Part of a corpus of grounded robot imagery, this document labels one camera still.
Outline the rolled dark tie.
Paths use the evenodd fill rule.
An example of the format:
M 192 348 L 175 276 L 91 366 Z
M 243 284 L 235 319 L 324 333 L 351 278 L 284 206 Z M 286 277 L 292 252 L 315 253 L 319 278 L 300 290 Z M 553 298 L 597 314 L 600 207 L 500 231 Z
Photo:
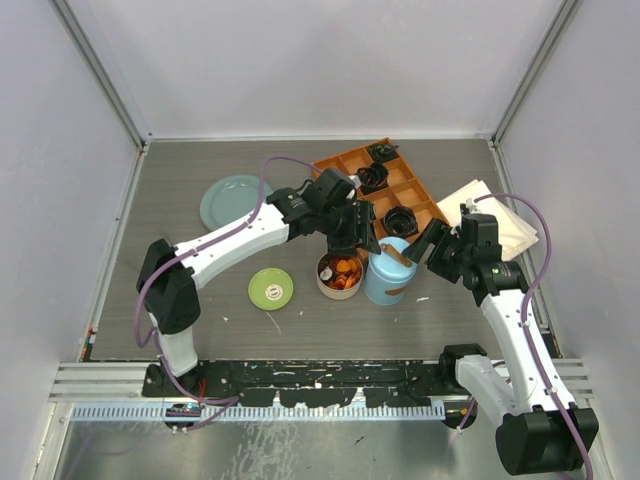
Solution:
M 368 195 L 388 187 L 389 172 L 384 164 L 372 163 L 367 167 L 361 167 L 356 175 L 360 181 L 360 192 Z
M 376 143 L 367 147 L 367 152 L 374 163 L 384 164 L 399 157 L 398 146 L 389 143 Z

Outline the white folded cloth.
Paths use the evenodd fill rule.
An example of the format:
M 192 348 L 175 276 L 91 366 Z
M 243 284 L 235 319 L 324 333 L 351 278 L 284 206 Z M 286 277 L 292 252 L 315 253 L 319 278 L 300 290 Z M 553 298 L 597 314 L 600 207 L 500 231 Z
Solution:
M 491 191 L 484 181 L 474 179 L 436 205 L 451 226 L 461 222 L 460 205 L 475 200 Z M 482 214 L 493 215 L 498 223 L 498 241 L 502 246 L 502 260 L 511 261 L 538 241 L 537 231 L 515 212 L 496 198 L 488 198 L 477 204 Z

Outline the orange wooden compartment tray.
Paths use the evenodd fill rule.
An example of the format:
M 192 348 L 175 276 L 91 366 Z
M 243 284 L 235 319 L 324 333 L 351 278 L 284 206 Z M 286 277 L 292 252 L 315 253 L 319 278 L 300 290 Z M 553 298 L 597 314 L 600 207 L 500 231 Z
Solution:
M 357 170 L 374 163 L 367 152 L 367 147 L 376 143 L 397 145 L 390 139 L 384 138 L 377 142 L 321 159 L 316 161 L 314 165 L 321 170 L 335 168 L 359 180 L 356 175 Z M 406 238 L 412 241 L 426 228 L 431 219 L 438 218 L 445 221 L 446 218 L 414 169 L 403 154 L 400 153 L 399 146 L 397 153 L 399 155 L 398 158 L 384 163 L 389 172 L 388 187 L 368 195 L 363 195 L 358 189 L 358 196 L 374 205 L 374 228 L 379 239 L 389 236 L 382 225 L 382 219 L 391 208 L 405 206 L 412 209 L 418 222 L 418 232 Z

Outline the green round lid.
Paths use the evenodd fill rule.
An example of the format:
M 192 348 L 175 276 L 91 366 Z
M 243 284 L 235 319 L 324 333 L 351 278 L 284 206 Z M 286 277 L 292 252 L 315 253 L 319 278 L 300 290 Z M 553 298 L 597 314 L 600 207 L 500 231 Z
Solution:
M 248 284 L 251 303 L 265 311 L 286 306 L 294 293 L 291 276 L 279 268 L 265 268 L 253 275 Z

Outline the grey-blue plate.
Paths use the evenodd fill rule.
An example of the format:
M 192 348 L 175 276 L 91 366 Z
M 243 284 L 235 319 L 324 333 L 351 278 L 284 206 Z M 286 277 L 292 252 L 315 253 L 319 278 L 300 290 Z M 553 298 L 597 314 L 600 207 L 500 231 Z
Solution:
M 202 197 L 199 215 L 209 231 L 215 231 L 250 214 L 257 205 L 260 178 L 227 176 L 213 184 Z

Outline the rolled black tie right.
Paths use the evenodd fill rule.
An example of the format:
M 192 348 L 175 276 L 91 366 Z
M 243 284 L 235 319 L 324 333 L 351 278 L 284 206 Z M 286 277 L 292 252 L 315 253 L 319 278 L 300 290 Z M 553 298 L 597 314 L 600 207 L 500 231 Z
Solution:
M 418 222 L 409 207 L 395 206 L 383 217 L 382 225 L 389 236 L 406 239 L 418 232 Z

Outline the rolled dark tie middle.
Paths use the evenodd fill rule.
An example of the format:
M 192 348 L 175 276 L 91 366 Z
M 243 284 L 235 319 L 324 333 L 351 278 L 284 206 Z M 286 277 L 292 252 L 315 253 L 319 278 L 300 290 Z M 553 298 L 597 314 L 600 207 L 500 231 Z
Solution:
M 389 172 L 384 164 L 372 163 L 367 167 L 361 167 L 356 175 L 360 181 L 360 192 L 368 195 L 388 187 Z

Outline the blue cylindrical lunch container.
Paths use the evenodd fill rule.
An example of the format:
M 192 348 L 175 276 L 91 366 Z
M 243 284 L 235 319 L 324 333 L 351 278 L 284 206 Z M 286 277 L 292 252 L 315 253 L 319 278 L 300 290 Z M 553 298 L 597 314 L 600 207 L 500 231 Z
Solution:
M 410 280 L 392 282 L 383 280 L 375 274 L 368 274 L 366 269 L 364 277 L 365 293 L 372 302 L 378 305 L 394 305 L 403 298 L 404 291 L 413 277 Z

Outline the silver metal bowl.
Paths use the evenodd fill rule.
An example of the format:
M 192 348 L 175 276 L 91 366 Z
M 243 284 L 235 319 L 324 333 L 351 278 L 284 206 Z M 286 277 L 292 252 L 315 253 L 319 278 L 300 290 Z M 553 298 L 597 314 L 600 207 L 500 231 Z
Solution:
M 325 254 L 325 255 L 323 255 L 323 256 L 319 259 L 319 261 L 318 261 L 318 265 L 317 265 L 317 276 L 316 276 L 316 280 L 317 280 L 317 284 L 318 284 L 318 287 L 319 287 L 320 291 L 321 291 L 321 292 L 322 292 L 326 297 L 328 297 L 328 298 L 330 298 L 330 299 L 333 299 L 333 300 L 346 300 L 346 299 L 349 299 L 349 298 L 353 297 L 353 296 L 358 292 L 358 290 L 359 290 L 359 288 L 360 288 L 360 285 L 361 285 L 361 281 L 363 280 L 363 277 L 364 277 L 364 267 L 363 267 L 362 262 L 361 262 L 358 258 L 353 257 L 353 258 L 355 258 L 355 259 L 359 260 L 359 261 L 360 261 L 360 263 L 361 263 L 361 265 L 362 265 L 362 267 L 363 267 L 362 277 L 361 277 L 360 281 L 358 282 L 358 284 L 357 284 L 356 286 L 354 286 L 353 288 L 349 289 L 349 290 L 345 290 L 345 291 L 338 291 L 338 290 L 332 290 L 332 289 L 328 288 L 327 286 L 325 286 L 325 285 L 320 281 L 320 279 L 319 279 L 319 277 L 318 277 L 318 266 L 319 266 L 319 262 L 320 262 L 320 260 L 321 260 L 323 257 L 325 257 L 325 256 L 326 256 L 326 254 Z

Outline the pile of food pieces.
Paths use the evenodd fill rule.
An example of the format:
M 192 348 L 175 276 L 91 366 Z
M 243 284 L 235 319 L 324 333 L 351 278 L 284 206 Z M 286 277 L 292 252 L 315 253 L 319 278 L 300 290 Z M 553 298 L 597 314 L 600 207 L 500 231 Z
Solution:
M 320 281 L 332 290 L 345 291 L 358 284 L 363 267 L 355 258 L 325 256 L 318 266 Z

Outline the rolled dark tie top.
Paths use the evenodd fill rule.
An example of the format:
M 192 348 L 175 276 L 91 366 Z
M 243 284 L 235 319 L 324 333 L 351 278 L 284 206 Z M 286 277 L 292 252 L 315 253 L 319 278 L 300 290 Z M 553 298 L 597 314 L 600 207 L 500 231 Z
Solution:
M 374 163 L 384 164 L 399 157 L 398 146 L 389 143 L 376 143 L 367 147 L 367 152 Z

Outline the blue lid with strap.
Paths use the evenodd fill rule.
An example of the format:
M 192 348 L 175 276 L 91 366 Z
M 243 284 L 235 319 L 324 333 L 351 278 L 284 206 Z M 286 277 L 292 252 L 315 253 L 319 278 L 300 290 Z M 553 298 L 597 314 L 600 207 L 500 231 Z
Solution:
M 387 236 L 379 240 L 380 254 L 369 254 L 368 274 L 375 274 L 383 280 L 400 282 L 410 280 L 417 270 L 417 264 L 406 258 L 400 260 L 409 242 L 400 237 Z

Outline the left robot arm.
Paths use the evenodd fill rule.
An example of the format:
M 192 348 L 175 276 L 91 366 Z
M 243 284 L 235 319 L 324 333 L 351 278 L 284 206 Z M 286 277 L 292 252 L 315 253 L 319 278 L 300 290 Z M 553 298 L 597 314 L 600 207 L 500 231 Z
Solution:
M 178 396 L 199 387 L 192 326 L 201 314 L 198 291 L 211 280 L 263 250 L 314 233 L 326 237 L 331 254 L 378 254 L 374 220 L 374 205 L 351 188 L 329 195 L 312 186 L 302 193 L 282 188 L 254 212 L 210 234 L 176 246 L 154 242 L 137 283 L 135 320 L 149 315 L 167 370 L 165 385 Z

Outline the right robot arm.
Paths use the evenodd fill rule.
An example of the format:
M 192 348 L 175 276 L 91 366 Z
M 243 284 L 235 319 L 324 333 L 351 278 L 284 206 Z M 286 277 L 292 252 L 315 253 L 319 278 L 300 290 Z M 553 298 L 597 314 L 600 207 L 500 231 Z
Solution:
M 438 379 L 449 393 L 467 390 L 484 409 L 504 469 L 512 476 L 584 470 L 591 478 L 597 417 L 577 405 L 556 370 L 521 267 L 502 258 L 495 217 L 465 214 L 455 228 L 433 218 L 403 254 L 451 283 L 462 282 L 498 340 L 507 378 L 468 344 L 445 347 Z

